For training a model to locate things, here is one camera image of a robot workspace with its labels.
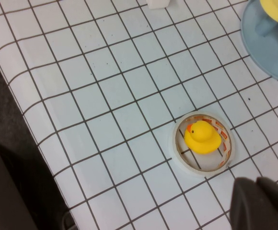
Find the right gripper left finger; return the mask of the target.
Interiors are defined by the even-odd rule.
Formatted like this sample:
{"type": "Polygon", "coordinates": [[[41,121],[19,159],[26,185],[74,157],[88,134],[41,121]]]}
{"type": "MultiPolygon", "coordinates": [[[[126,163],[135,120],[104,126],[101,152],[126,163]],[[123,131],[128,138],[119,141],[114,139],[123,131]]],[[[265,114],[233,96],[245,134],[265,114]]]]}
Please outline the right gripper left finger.
{"type": "Polygon", "coordinates": [[[233,230],[278,230],[278,212],[256,181],[235,179],[230,221],[233,230]]]}

